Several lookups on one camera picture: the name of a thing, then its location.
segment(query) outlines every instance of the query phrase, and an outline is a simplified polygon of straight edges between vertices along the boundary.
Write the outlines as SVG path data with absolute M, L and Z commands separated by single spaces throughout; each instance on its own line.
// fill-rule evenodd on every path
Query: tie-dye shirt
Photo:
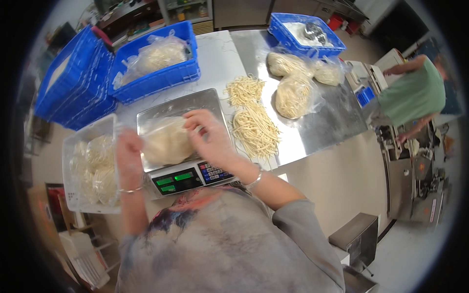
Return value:
M 297 200 L 270 218 L 231 186 L 187 192 L 124 237 L 116 292 L 345 292 L 313 207 Z

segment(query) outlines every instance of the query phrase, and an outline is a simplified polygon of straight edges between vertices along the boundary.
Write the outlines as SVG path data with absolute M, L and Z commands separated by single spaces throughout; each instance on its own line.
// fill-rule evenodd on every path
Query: bangle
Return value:
M 259 167 L 259 175 L 257 176 L 257 179 L 253 183 L 246 185 L 247 189 L 253 189 L 254 187 L 256 187 L 256 185 L 259 183 L 259 181 L 262 178 L 262 172 L 264 171 L 264 169 L 262 169 L 262 167 L 259 164 L 257 163 L 255 164 Z
M 137 188 L 137 189 L 134 189 L 134 190 L 119 189 L 119 191 L 120 191 L 120 192 L 125 192 L 125 193 L 134 193 L 134 192 L 139 191 L 139 190 L 141 190 L 141 189 L 143 189 L 143 186 L 141 186 L 141 187 L 139 187 L 139 188 Z

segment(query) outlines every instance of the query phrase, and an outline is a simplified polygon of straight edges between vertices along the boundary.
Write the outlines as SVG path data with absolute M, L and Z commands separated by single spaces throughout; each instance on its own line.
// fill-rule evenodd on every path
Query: blue plastic crate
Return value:
M 93 65 L 86 77 L 86 82 L 77 91 L 73 92 L 51 116 L 51 121 L 61 123 L 73 117 L 90 104 L 100 99 L 101 93 L 107 94 L 107 76 L 114 58 L 103 44 L 98 45 L 98 52 Z
M 373 93 L 373 90 L 371 89 L 371 87 L 366 87 L 360 90 L 358 93 L 356 93 L 356 97 L 360 105 L 362 105 L 363 107 L 366 104 L 368 104 L 371 99 L 375 97 L 375 94 Z
M 122 60 L 127 60 L 127 58 L 132 55 L 138 55 L 138 49 L 149 44 L 147 41 L 149 35 L 167 37 L 171 30 L 174 30 L 176 37 L 188 42 L 192 58 L 140 77 L 114 90 L 112 81 L 116 74 L 118 72 L 124 74 L 127 70 L 127 67 L 122 64 Z M 141 98 L 172 88 L 176 85 L 198 80 L 200 78 L 200 68 L 197 62 L 197 42 L 194 32 L 192 31 L 191 22 L 184 21 L 175 23 L 152 31 L 119 48 L 109 77 L 111 81 L 109 84 L 109 95 L 118 99 L 124 105 L 129 105 Z
M 333 44 L 333 47 L 324 47 L 324 46 L 303 46 L 301 45 L 295 37 L 287 30 L 283 23 L 315 23 L 319 25 L 323 32 L 327 35 L 329 42 Z M 337 56 L 342 51 L 346 50 L 347 47 L 339 39 L 339 37 L 334 34 L 334 32 L 327 26 L 327 24 L 320 19 L 319 17 L 301 15 L 301 14 L 291 14 L 291 13 L 271 13 L 271 21 L 269 28 L 267 29 L 274 37 L 287 49 L 292 52 L 298 52 L 303 55 L 312 57 L 312 55 L 319 51 L 319 58 L 324 56 Z
M 73 116 L 70 116 L 70 114 L 64 116 L 64 121 L 61 121 L 62 123 L 60 124 L 64 127 L 78 130 L 116 110 L 117 101 L 107 93 L 110 83 L 108 73 L 111 65 L 109 63 L 107 66 L 107 71 L 104 74 L 105 80 L 99 89 L 98 95 L 93 100 L 90 100 L 88 105 L 84 109 L 80 109 L 78 113 Z
M 62 49 L 52 61 L 41 83 L 34 109 L 35 115 L 49 121 L 51 111 L 59 108 L 64 103 L 64 97 L 68 97 L 71 91 L 84 83 L 97 44 L 98 39 L 94 36 L 90 26 L 87 26 Z M 68 56 L 70 59 L 64 71 L 47 90 L 52 73 Z

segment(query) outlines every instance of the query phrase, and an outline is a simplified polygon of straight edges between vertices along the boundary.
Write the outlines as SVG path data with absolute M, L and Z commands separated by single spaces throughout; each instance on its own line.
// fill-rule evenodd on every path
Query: green lcd display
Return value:
M 194 176 L 194 175 L 192 174 L 192 172 L 189 172 L 189 173 L 177 175 L 177 176 L 174 177 L 174 179 L 176 179 L 176 181 L 179 181 L 179 180 L 184 180 L 184 179 L 190 178 L 190 177 L 192 177 L 192 176 Z
M 174 185 L 170 185 L 170 186 L 165 186 L 165 187 L 162 187 L 161 188 L 161 191 L 175 191 L 176 190 L 176 187 L 174 187 Z
M 165 184 L 171 183 L 171 182 L 173 182 L 173 178 L 170 177 L 170 178 L 164 178 L 164 179 L 158 180 L 158 181 L 156 182 L 156 184 L 158 184 L 158 185 L 165 185 Z

